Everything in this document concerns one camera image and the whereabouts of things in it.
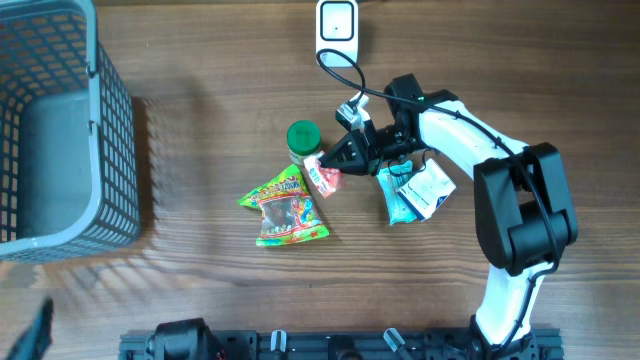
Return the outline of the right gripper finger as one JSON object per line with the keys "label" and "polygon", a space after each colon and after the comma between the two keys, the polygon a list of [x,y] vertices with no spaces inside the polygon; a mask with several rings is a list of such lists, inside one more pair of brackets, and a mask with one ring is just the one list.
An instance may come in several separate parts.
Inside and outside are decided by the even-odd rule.
{"label": "right gripper finger", "polygon": [[361,130],[349,131],[326,154],[328,160],[364,160],[367,145]]}
{"label": "right gripper finger", "polygon": [[324,168],[338,169],[348,175],[372,174],[369,155],[366,151],[332,150],[320,157],[320,164]]}

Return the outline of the red pink candy box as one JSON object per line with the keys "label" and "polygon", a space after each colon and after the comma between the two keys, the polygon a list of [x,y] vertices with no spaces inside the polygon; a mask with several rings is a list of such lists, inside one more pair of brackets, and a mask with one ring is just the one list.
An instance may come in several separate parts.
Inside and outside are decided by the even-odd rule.
{"label": "red pink candy box", "polygon": [[343,174],[338,169],[322,167],[319,158],[323,154],[324,152],[320,151],[309,155],[304,159],[303,164],[317,191],[324,198],[328,198],[343,186]]}

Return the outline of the teal tissue pack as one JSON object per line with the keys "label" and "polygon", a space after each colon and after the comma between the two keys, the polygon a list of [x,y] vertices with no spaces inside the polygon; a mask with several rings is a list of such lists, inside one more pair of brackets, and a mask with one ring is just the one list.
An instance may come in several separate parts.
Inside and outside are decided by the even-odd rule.
{"label": "teal tissue pack", "polygon": [[396,223],[411,223],[417,219],[398,195],[399,189],[410,180],[412,171],[413,163],[407,160],[403,164],[381,169],[376,176],[385,198],[391,226]]}

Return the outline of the green lid jar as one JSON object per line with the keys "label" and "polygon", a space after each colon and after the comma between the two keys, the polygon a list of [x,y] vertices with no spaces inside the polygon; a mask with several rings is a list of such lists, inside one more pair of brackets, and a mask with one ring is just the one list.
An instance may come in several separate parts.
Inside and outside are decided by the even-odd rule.
{"label": "green lid jar", "polygon": [[320,129],[310,120],[296,121],[287,130],[286,142],[292,162],[302,165],[306,157],[321,150]]}

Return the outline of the white blue sachet pack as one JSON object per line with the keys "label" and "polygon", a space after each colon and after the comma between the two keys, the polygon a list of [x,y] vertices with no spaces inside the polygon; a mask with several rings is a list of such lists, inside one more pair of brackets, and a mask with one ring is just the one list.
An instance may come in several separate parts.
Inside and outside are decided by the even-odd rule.
{"label": "white blue sachet pack", "polygon": [[398,195],[418,220],[425,221],[455,189],[456,185],[449,176],[433,159],[429,159],[424,170],[404,184]]}

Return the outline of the Haribo gummy candy bag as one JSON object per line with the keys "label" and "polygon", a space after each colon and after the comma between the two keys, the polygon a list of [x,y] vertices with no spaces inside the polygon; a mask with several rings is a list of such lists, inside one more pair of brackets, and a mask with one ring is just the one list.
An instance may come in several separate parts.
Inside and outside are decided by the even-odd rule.
{"label": "Haribo gummy candy bag", "polygon": [[300,168],[292,164],[269,182],[254,188],[237,203],[261,211],[256,245],[276,247],[330,235],[316,210]]}

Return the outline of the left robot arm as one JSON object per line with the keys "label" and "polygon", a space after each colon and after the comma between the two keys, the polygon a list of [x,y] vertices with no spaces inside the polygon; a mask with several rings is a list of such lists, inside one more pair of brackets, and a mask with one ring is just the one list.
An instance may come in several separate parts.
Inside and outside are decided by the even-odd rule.
{"label": "left robot arm", "polygon": [[[52,344],[54,302],[47,297],[6,360],[40,360]],[[123,335],[119,360],[224,360],[224,346],[202,318],[163,323],[154,331]]]}

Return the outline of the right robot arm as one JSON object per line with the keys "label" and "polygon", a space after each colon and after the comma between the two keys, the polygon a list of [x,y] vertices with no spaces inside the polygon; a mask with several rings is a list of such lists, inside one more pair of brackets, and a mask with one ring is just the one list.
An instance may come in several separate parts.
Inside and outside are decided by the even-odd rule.
{"label": "right robot arm", "polygon": [[452,92],[423,92],[412,74],[379,92],[394,122],[378,129],[365,110],[371,90],[357,90],[336,111],[347,133],[321,157],[322,166],[378,175],[392,161],[426,150],[444,154],[473,182],[476,236],[490,264],[487,285],[468,330],[436,343],[436,349],[468,359],[526,352],[541,358],[530,315],[540,284],[557,271],[578,235],[559,151],[502,135]]}

